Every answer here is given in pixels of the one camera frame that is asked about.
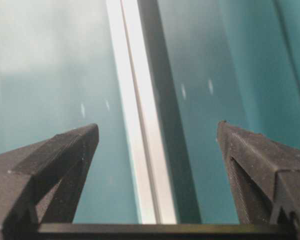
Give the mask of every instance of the white spot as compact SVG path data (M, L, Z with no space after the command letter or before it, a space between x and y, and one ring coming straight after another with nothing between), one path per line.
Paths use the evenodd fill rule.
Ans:
M106 108L108 109L108 111L110 112L110 105L109 105L108 100L105 100L105 105L106 105Z
M212 84L211 78L209 78L209 80L208 80L208 87L209 87L210 94L213 95L214 94L214 86Z
M86 109L83 103L81 103L81 113L82 117L85 119L86 118Z
M185 85L183 83L181 84L181 92L182 92L183 99L186 100L187 93L186 93Z

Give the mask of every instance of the glass panel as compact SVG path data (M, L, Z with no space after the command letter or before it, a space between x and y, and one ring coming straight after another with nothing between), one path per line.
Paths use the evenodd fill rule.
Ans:
M201 221L237 223L217 124L300 148L300 4L158 0L158 7L173 86L155 83L175 89Z
M0 153L89 123L100 142L75 222L137 223L104 0L0 1Z

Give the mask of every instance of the metal strip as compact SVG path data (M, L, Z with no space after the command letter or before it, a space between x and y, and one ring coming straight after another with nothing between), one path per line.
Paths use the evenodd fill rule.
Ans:
M48 223L20 230L25 239L107 240L290 240L295 233L286 225L105 225Z
M157 223L177 223L137 0L121 0Z
M138 207L138 219L142 224L155 224L157 223L155 203L139 118L121 1L107 0L106 5Z

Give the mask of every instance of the teal glass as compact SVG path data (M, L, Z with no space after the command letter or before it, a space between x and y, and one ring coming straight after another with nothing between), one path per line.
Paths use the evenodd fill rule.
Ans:
M0 1L0 153L96 123L76 223L137 223L105 0Z
M237 223L217 124L300 148L300 1L158 5L201 220Z

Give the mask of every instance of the teal background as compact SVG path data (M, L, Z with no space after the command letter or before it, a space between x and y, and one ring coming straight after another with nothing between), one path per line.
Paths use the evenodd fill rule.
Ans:
M137 223L105 0L0 1L0 153L97 123L74 221Z
M300 0L277 2L287 41L271 0L158 4L202 222L237 223L217 124L300 148Z

